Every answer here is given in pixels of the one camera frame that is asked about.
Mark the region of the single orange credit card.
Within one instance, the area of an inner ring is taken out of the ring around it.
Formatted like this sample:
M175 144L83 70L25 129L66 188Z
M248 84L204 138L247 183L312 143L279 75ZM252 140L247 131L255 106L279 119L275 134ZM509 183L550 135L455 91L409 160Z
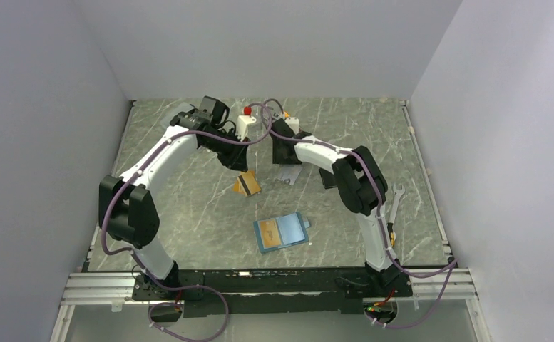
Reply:
M257 237L263 250L277 248L282 245L282 239L276 219L265 219L256 222Z

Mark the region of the silver grey card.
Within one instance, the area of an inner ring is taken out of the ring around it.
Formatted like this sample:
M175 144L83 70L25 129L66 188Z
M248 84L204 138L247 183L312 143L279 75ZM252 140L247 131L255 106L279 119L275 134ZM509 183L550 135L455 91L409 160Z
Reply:
M302 170L302 165L282 165L279 169L277 179L293 186Z

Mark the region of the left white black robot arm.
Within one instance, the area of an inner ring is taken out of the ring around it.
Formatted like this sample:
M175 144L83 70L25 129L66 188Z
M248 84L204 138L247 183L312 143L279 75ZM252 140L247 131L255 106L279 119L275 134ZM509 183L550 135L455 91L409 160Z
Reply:
M128 252L152 280L151 290L170 299L180 286L179 267L158 236L160 218L153 199L170 173L200 148L217 155L229 170L246 172L250 126L258 120L250 108L231 121L230 108L205 96L198 107L181 104L163 118L165 132L134 166L99 184L98 223L107 255Z

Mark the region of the orange credit cards stack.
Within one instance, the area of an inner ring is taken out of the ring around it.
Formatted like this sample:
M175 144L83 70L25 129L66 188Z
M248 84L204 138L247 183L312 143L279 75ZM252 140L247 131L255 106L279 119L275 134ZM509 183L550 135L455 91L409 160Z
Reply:
M255 195L262 191L254 170L248 170L246 172L239 172L235 179L233 190L245 197Z

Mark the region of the blue card holder wallet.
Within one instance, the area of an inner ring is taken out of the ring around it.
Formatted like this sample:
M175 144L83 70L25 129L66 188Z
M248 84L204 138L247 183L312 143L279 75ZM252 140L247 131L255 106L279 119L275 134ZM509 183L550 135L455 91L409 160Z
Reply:
M257 228L256 222L253 222L253 228L261 254L268 252L273 252L278 249L283 249L286 247L291 247L294 245L306 243L309 241L309 235L307 230L311 227L311 224L308 219L305 219L300 212L295 212L285 216L273 217L270 219L276 219L279 227L282 245L277 248L271 248L268 250L263 250L260 246L260 239L257 237Z

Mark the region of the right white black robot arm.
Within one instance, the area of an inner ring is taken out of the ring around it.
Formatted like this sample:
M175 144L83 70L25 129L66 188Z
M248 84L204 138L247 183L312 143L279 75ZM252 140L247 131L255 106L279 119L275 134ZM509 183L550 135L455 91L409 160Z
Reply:
M384 219L387 182L367 147L337 147L305 131L295 132L284 119L272 123L273 162L309 163L331 175L343 205L356 215L366 251L367 286L383 296L401 275L396 268L396 234Z

